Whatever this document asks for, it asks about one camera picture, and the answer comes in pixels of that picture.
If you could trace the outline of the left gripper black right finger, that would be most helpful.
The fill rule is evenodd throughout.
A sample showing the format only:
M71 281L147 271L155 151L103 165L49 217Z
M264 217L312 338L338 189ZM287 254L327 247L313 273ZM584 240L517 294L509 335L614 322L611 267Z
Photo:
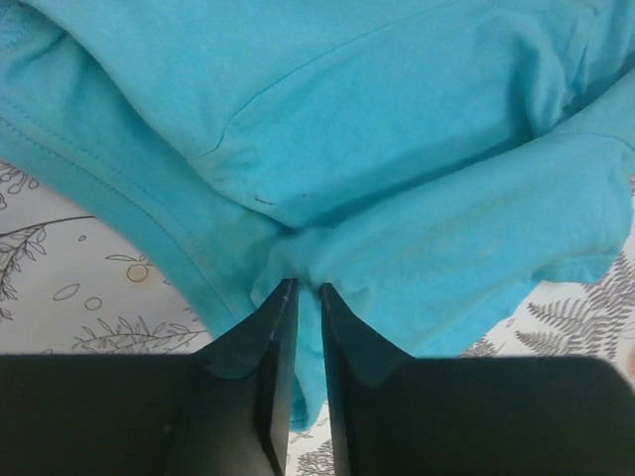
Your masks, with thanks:
M320 290L339 475L630 475L634 393L580 356L416 358Z

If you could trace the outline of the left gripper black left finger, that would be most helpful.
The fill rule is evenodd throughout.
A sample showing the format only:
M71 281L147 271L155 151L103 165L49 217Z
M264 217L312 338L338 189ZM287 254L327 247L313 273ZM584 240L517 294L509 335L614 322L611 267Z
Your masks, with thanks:
M281 475L299 285L193 354L1 358L5 475Z

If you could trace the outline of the teal t shirt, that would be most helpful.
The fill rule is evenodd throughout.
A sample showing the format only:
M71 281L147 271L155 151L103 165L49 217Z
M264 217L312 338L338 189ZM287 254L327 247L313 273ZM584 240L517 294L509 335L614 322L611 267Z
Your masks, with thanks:
M1 153L130 240L213 334L301 284L419 356L631 228L630 1L5 1Z

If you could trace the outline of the floral patterned table mat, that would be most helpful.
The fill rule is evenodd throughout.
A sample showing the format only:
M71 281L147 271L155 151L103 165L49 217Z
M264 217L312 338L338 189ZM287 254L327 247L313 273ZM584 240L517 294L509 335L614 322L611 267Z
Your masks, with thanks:
M591 357L634 376L634 217L593 193L508 218L464 204L457 220L439 188L373 206L353 231L297 239L343 264L330 276L355 310L419 355L485 360ZM487 262L517 265L541 244L598 238L608 254L589 283L569 279L496 299L449 297ZM10 163L1 166L1 347L55 353L184 353L223 329L199 317L153 260L98 219Z

